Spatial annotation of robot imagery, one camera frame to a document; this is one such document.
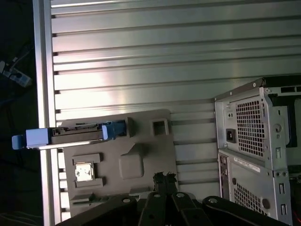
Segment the power supply unit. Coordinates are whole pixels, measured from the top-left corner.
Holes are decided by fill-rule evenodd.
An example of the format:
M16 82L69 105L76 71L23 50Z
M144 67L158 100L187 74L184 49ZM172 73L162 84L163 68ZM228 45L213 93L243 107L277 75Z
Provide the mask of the power supply unit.
M214 99L221 196L290 225L291 191L301 184L300 99L299 75L260 78Z

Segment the black cable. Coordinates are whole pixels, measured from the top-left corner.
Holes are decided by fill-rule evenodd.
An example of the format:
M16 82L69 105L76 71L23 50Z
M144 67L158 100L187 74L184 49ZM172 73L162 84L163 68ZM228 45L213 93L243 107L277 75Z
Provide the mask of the black cable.
M11 166L14 166L14 167L17 167L17 168L20 168L22 170L26 170L26 171L32 172L32 173L38 173L39 172L38 170L30 169L30 168L27 168L27 167L23 167L23 166L18 165L17 163L6 161L4 159L0 159L0 163L11 165Z

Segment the square hole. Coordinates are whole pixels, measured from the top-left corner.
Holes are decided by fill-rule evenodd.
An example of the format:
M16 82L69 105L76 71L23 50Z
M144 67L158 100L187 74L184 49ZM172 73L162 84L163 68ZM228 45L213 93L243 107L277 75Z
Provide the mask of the square hole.
M153 121L152 122L153 135L168 135L168 123L167 120Z

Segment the gray mounting plate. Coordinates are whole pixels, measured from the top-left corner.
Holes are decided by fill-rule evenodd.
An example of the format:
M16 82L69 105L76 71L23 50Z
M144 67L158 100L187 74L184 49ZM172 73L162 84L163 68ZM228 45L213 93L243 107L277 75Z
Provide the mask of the gray mounting plate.
M69 200L73 200L70 202L71 216L95 206L74 204L74 197L78 195L94 193L96 197L103 197L128 194L136 189L151 191L154 188L153 176L156 172L176 173L174 139L168 110L68 120L62 126L114 120L128 122L129 131L126 137L63 149ZM77 186L74 159L78 162L82 156L83 161L86 161L87 156L89 159L93 154L100 154L100 162L94 161L94 173L95 178L103 179L103 183L87 181L87 186L82 186L82 182L81 186Z

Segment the slotted aluminum panel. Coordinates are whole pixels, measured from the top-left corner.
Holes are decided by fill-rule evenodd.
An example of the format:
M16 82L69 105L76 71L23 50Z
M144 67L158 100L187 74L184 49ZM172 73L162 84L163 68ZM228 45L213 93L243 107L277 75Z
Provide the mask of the slotted aluminum panel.
M217 157L211 98L254 77L300 72L298 1L33 4L40 127L167 108L177 164L190 169L178 171L180 188L199 200L219 191L217 168L206 168ZM63 153L41 152L44 225L69 217L61 162Z
M261 120L261 103L259 100L236 104L238 146L242 152L263 157L265 139L264 124Z
M266 210L261 207L261 200L248 189L237 183L234 188L234 202L238 205L247 207L250 210L267 215Z

